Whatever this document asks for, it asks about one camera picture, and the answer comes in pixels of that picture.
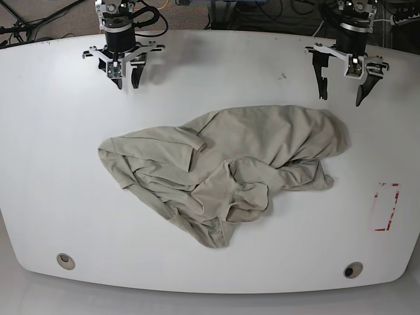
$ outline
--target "tabletop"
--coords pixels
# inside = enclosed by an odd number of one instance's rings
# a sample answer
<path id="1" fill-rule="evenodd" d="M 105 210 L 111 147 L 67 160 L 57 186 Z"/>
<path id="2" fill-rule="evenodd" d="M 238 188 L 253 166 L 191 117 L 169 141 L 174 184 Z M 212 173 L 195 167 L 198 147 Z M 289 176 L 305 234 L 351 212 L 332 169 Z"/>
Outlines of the tabletop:
<path id="1" fill-rule="evenodd" d="M 27 270 L 98 284 L 202 293 L 273 293 L 390 282 L 420 232 L 420 57 L 368 47 L 390 64 L 359 108 L 358 80 L 330 59 L 318 99 L 312 55 L 328 39 L 242 31 L 169 31 L 134 90 L 82 59 L 103 35 L 0 51 L 0 208 Z M 165 222 L 102 166 L 98 145 L 147 127 L 179 126 L 211 110 L 294 104 L 326 108 L 350 148 L 324 159 L 323 192 L 284 192 L 230 246 L 209 249 Z M 66 253 L 73 270 L 56 260 Z M 354 279 L 350 263 L 363 264 Z"/>

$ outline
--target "gray t-shirt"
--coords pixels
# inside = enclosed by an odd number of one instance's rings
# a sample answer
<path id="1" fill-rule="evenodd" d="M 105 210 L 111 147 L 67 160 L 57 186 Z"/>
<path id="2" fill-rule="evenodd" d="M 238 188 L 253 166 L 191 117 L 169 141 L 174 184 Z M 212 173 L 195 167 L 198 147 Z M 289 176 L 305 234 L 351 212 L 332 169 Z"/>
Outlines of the gray t-shirt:
<path id="1" fill-rule="evenodd" d="M 325 190 L 320 159 L 347 148 L 343 123 L 299 106 L 229 108 L 181 127 L 105 140 L 105 168 L 162 217 L 201 244 L 228 246 L 239 222 L 257 220 L 268 195 Z"/>

